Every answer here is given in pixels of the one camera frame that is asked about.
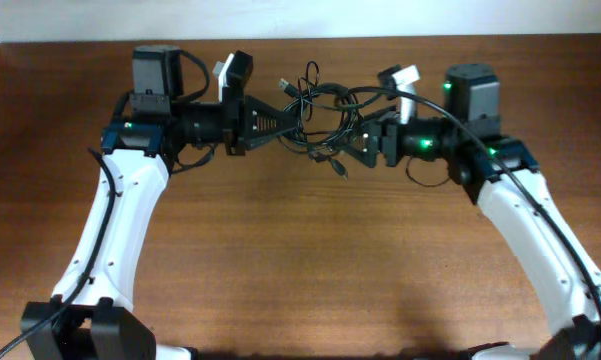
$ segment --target black wire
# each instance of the black wire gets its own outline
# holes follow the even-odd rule
[[[308,81],[308,71],[311,65],[316,67],[316,80],[315,83]],[[362,124],[363,116],[360,114],[360,108],[367,106],[374,101],[378,100],[380,96],[374,96],[373,98],[365,101],[363,104],[358,102],[358,99],[353,94],[348,94],[348,89],[340,84],[325,83],[319,84],[319,70],[315,62],[309,62],[307,64],[307,70],[305,72],[307,76],[298,79],[298,96],[293,99],[286,107],[283,108],[283,112],[294,114],[297,117],[298,126],[295,130],[284,134],[284,137],[294,146],[303,148],[303,150],[295,150],[285,144],[282,141],[282,137],[278,138],[278,141],[288,150],[297,154],[307,154],[314,152],[329,151],[330,153],[337,153],[346,146],[348,146],[353,140],[355,140],[355,131],[357,126]],[[301,80],[306,84],[306,89],[302,89]],[[342,103],[341,107],[331,107],[316,104],[313,100],[323,95],[335,96],[335,102]],[[339,112],[340,123],[335,130],[329,131],[305,131],[303,121],[304,110],[309,108],[309,119],[312,117],[313,107],[327,109]],[[325,135],[323,138],[315,141],[310,141],[309,136]]]
[[[113,117],[122,116],[122,113],[124,112],[124,107],[127,106],[127,103],[129,102],[129,96],[132,93],[133,90],[129,90],[122,94],[122,96],[120,96],[118,102],[116,102],[116,106],[113,108]]]
[[[105,176],[107,177],[107,181],[109,182],[109,201],[107,202],[107,209],[105,210],[104,217],[102,218],[102,223],[100,224],[100,230],[98,231],[98,237],[96,238],[95,245],[93,246],[93,250],[91,251],[91,255],[89,256],[89,261],[87,262],[87,266],[85,267],[82,274],[78,278],[78,284],[76,288],[71,292],[71,294],[67,297],[67,299],[62,303],[62,306],[56,310],[55,313],[49,315],[47,318],[40,320],[38,323],[24,331],[22,334],[18,335],[15,339],[11,340],[7,345],[5,345],[2,349],[0,349],[0,359],[2,359],[7,353],[13,350],[16,346],[20,345],[23,341],[25,341],[28,337],[40,331],[43,327],[57,319],[60,315],[64,314],[64,312],[69,308],[69,305],[73,303],[73,301],[78,297],[80,291],[84,288],[85,284],[89,280],[89,276],[91,275],[91,270],[93,270],[93,266],[95,265],[96,259],[98,258],[98,253],[100,252],[100,247],[102,246],[102,241],[104,239],[104,234],[107,230],[107,225],[109,224],[109,219],[111,218],[111,213],[113,212],[113,205],[116,198],[116,185],[113,180],[113,176],[111,175],[111,171],[109,167],[102,159],[102,155],[98,154],[92,149],[88,149],[89,153],[93,155],[96,159],[100,167],[104,171]]]
[[[409,157],[409,160],[407,160],[407,169],[405,171],[406,174],[407,174],[407,178],[409,178],[409,180],[411,180],[412,182],[414,182],[414,183],[416,183],[416,184],[418,184],[420,186],[426,187],[426,188],[434,188],[434,187],[442,186],[442,185],[448,183],[449,180],[451,180],[451,178],[447,176],[447,178],[445,180],[442,180],[441,182],[439,182],[437,184],[425,184],[425,183],[422,183],[422,182],[418,181],[416,178],[414,178],[411,175],[411,171],[409,171],[409,168],[411,166],[411,162],[413,161],[413,159],[415,159],[413,156]]]
[[[316,68],[316,81],[314,83],[311,83],[309,81],[309,68],[311,67],[311,65],[313,65]],[[304,78],[300,78],[300,79],[304,80],[305,83],[307,84],[307,102],[310,105],[309,105],[309,117],[305,121],[309,121],[313,117],[313,105],[311,104],[311,100],[313,100],[313,96],[311,94],[311,88],[318,86],[318,83],[320,82],[320,68],[318,67],[318,63],[313,60],[309,61],[307,63],[307,67],[304,71]],[[298,89],[300,89],[300,80],[298,80]]]
[[[213,160],[213,157],[215,156],[216,147],[218,147],[218,144],[209,145],[209,151],[203,157],[201,157],[200,160],[196,161],[193,164],[182,164],[180,160],[176,158],[175,162],[176,164],[180,165],[180,169],[172,170],[171,175],[180,174],[185,171],[208,164],[211,160]]]
[[[192,101],[195,101],[198,98],[200,98],[202,95],[204,95],[207,92],[207,90],[209,89],[210,79],[209,79],[209,71],[207,70],[207,66],[204,64],[204,61],[193,56],[193,54],[191,54],[190,52],[188,52],[186,50],[180,50],[180,54],[182,56],[186,57],[187,59],[191,60],[191,62],[193,62],[194,64],[198,65],[200,70],[202,70],[202,74],[204,75],[204,81],[205,81],[204,87],[202,89],[200,89],[196,92],[193,92],[189,95],[182,96],[173,101],[176,104],[185,104],[185,103],[190,103]]]
[[[600,317],[600,327],[601,327],[600,293],[598,292],[599,291],[598,287],[593,282],[593,279],[591,278],[591,274],[589,274],[589,271],[587,270],[586,265],[584,264],[584,262],[582,261],[582,259],[578,255],[578,253],[576,252],[575,248],[573,247],[573,245],[571,244],[571,242],[569,241],[567,236],[562,232],[562,230],[560,229],[558,224],[556,224],[556,222],[553,220],[551,215],[549,215],[547,210],[538,201],[536,201],[536,199],[533,197],[533,195],[531,195],[531,193],[529,193],[529,191],[520,182],[518,177],[515,176],[515,174],[513,174],[513,172],[505,165],[505,163],[502,161],[502,159],[500,159],[497,156],[497,154],[492,155],[490,153],[489,148],[482,142],[482,140],[480,140],[480,138],[478,136],[476,136],[471,130],[469,130],[460,120],[458,120],[458,118],[456,118],[451,113],[446,111],[440,105],[438,105],[428,99],[425,99],[421,96],[403,92],[403,91],[397,91],[397,90],[393,90],[393,89],[387,89],[387,88],[381,88],[381,87],[375,87],[375,86],[357,87],[357,88],[353,88],[353,89],[349,90],[349,92],[351,94],[374,93],[374,94],[394,95],[394,96],[405,97],[405,98],[411,99],[417,103],[425,105],[425,106],[439,112],[440,114],[444,115],[456,128],[458,128],[465,135],[467,135],[471,139],[471,141],[476,145],[476,147],[478,149],[480,149],[482,152],[484,152],[485,154],[487,154],[493,160],[493,162],[496,165],[498,165],[500,167],[500,169],[502,169],[502,171],[511,179],[511,182],[513,182],[513,184],[518,188],[518,190],[524,196],[524,198],[527,200],[527,202],[529,202],[531,207],[538,214],[540,214],[540,216],[544,219],[544,221],[547,222],[547,224],[549,225],[551,230],[553,230],[553,232],[556,234],[556,236],[562,242],[562,245],[565,247],[565,249],[567,249],[567,252],[573,259],[574,263],[576,264],[576,267],[582,274],[585,284],[589,288],[589,293],[591,294],[593,303],[595,304],[596,310],[598,312],[598,316]]]

